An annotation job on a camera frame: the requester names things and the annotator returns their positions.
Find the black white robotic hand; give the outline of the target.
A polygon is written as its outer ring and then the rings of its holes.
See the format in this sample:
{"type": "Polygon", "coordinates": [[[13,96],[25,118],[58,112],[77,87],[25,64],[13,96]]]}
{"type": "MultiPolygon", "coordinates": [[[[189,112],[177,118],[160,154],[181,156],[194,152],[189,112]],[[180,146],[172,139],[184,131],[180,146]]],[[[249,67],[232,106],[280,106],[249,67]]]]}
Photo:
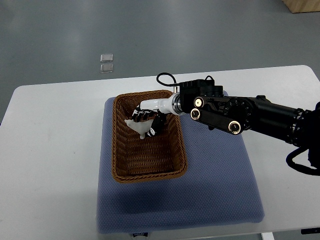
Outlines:
{"type": "Polygon", "coordinates": [[[144,100],[134,109],[131,120],[135,122],[153,120],[151,128],[145,133],[145,137],[154,137],[165,126],[167,115],[174,113],[171,98],[144,100]]]}

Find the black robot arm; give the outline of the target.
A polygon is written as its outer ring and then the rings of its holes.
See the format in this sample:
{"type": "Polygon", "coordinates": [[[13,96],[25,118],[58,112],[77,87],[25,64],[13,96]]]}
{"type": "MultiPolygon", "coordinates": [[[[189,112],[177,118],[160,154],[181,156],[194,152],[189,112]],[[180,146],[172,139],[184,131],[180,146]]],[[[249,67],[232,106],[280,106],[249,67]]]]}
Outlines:
{"type": "Polygon", "coordinates": [[[320,105],[314,110],[292,108],[270,102],[265,95],[225,96],[223,86],[211,76],[173,82],[179,88],[172,106],[209,130],[232,135],[252,130],[292,144],[297,148],[286,157],[292,169],[311,176],[320,174],[320,105]]]}

